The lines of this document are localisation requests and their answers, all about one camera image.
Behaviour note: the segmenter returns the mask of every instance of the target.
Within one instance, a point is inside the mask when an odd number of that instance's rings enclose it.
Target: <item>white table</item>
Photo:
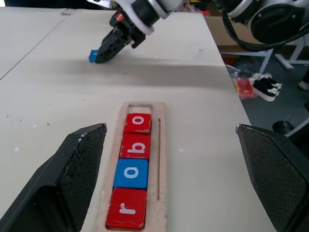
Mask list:
[[[61,12],[0,7],[0,79],[67,17]]]
[[[0,217],[67,134],[102,122],[109,131],[83,227],[94,231],[120,107],[161,101],[168,121],[168,231],[274,232],[235,134],[237,123],[249,121],[204,18],[172,14],[137,49],[89,63],[90,50],[111,30],[112,14],[74,11],[0,81]]]

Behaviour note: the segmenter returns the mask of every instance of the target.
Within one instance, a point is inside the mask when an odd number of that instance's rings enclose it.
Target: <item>black sneaker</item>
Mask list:
[[[277,88],[278,90],[280,90],[282,87],[282,83],[273,80],[270,73],[266,73],[266,74],[255,73],[252,75],[251,78],[255,80],[267,79],[268,83],[271,84],[273,87]]]
[[[279,94],[279,90],[266,79],[262,78],[261,80],[255,80],[249,78],[253,84],[254,92],[267,102],[273,102],[276,96]]]

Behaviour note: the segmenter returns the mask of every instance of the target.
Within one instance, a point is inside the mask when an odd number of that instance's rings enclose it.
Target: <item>letter block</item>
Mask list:
[[[125,134],[122,140],[120,158],[135,158],[149,160],[150,135]]]
[[[143,159],[119,159],[114,188],[147,189],[148,161]]]
[[[149,134],[150,129],[151,129],[150,114],[133,113],[127,115],[126,125],[124,128],[125,134],[127,133]]]
[[[106,225],[113,228],[143,229],[146,199],[145,190],[115,188],[112,192]]]

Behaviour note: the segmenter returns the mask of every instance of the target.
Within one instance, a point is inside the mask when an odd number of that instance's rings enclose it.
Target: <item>red object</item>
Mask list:
[[[150,133],[150,114],[128,114],[126,117],[125,133]]]
[[[120,158],[147,159],[150,156],[150,135],[125,134],[121,144]]]
[[[201,13],[201,14],[203,14],[203,16],[209,16],[210,15],[209,11],[201,11],[199,9],[195,10],[195,13]]]
[[[115,188],[106,225],[111,228],[141,230],[145,226],[147,192],[139,189]]]
[[[249,78],[233,79],[234,86],[241,100],[254,98],[254,90]]]
[[[124,15],[123,14],[118,14],[116,17],[117,22],[121,22],[124,19]]]
[[[233,66],[235,58],[231,58],[231,57],[222,57],[224,64],[228,64]]]

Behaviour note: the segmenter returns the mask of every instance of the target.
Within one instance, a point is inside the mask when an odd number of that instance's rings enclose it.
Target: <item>plastic bag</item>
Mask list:
[[[240,98],[240,100],[246,100],[246,99],[252,99],[255,98],[253,85],[249,78],[239,77],[239,74],[241,73],[241,70],[230,66],[225,65],[226,69],[232,78],[233,85],[235,87],[235,90]]]

